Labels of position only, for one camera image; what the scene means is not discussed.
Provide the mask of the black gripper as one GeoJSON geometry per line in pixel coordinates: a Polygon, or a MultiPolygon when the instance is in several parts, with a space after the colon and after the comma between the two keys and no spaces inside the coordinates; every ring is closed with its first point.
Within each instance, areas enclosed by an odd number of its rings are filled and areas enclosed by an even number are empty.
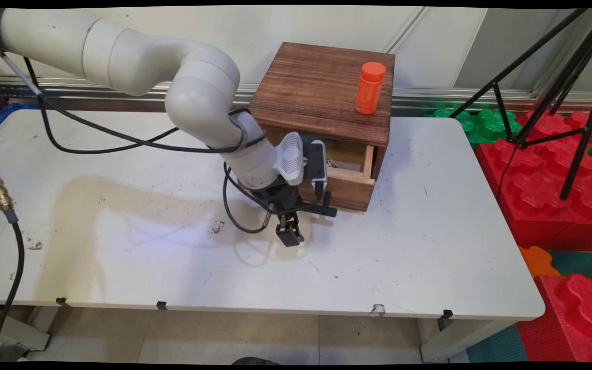
{"type": "Polygon", "coordinates": [[[289,185],[284,179],[276,179],[268,187],[251,190],[251,194],[278,216],[275,233],[285,247],[298,246],[305,237],[299,229],[299,218],[296,209],[303,206],[298,187],[289,185]]]}

